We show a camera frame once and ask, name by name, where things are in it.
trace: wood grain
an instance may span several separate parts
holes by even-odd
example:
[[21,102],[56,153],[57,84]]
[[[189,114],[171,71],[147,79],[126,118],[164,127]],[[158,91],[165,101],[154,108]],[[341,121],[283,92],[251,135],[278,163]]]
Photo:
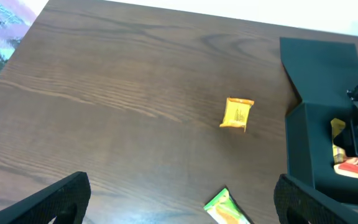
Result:
[[[92,0],[49,0],[0,74],[0,209],[82,170],[84,223],[214,223],[226,184],[278,223],[284,117],[297,104],[279,37],[358,37]],[[255,100],[244,134],[226,97]]]

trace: gold snack wrapper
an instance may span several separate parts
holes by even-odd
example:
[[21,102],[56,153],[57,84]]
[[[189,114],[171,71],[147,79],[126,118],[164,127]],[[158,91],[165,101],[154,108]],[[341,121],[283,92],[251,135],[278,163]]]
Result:
[[[334,118],[331,121],[332,139],[341,133],[346,127],[346,123],[340,119]],[[334,170],[335,173],[347,177],[358,178],[358,157],[347,157],[343,148],[333,143]]]
[[226,100],[226,110],[223,122],[219,127],[247,128],[249,110],[254,105],[254,101],[238,98],[228,98]]

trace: yellow wrapper in box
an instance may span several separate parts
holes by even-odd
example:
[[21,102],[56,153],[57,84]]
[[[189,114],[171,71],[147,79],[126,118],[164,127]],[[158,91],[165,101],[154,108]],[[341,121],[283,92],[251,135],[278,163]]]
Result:
[[226,100],[226,111],[224,112],[223,123],[219,127],[247,128],[248,114],[254,101],[228,98]]

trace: green snack wrapper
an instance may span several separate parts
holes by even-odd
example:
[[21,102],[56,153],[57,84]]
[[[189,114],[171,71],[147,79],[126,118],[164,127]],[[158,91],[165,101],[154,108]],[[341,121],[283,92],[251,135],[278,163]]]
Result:
[[231,198],[229,190],[224,188],[204,206],[219,224],[251,224],[237,204]]

